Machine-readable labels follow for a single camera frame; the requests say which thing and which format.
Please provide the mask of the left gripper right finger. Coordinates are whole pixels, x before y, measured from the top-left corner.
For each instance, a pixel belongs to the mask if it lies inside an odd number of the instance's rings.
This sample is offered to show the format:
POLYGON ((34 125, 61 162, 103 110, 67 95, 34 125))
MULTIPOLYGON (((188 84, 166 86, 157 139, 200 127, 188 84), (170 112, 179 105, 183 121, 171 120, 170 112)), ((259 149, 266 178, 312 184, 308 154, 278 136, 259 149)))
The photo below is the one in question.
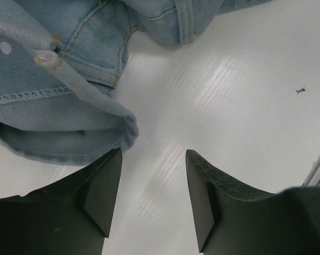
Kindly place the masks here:
POLYGON ((254 188, 186 151, 202 254, 320 254, 320 186, 279 193, 254 188))

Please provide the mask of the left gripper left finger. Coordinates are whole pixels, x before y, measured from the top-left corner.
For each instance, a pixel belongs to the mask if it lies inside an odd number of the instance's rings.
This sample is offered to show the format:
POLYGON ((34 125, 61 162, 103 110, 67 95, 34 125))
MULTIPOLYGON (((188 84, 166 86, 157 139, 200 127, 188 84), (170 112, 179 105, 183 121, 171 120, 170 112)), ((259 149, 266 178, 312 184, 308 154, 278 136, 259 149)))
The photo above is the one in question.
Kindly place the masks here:
POLYGON ((0 254, 101 254, 113 219, 122 152, 113 149, 50 185, 0 199, 0 254))

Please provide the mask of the light blue denim skirt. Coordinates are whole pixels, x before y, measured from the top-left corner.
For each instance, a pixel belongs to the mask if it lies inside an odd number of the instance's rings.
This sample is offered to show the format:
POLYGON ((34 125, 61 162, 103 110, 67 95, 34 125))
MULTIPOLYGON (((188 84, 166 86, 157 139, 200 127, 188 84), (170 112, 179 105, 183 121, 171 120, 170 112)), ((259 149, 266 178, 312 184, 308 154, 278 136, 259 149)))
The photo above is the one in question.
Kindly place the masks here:
POLYGON ((0 145, 31 160, 87 165, 139 130, 112 98, 136 30, 193 42, 221 13, 258 1, 0 1, 0 145))

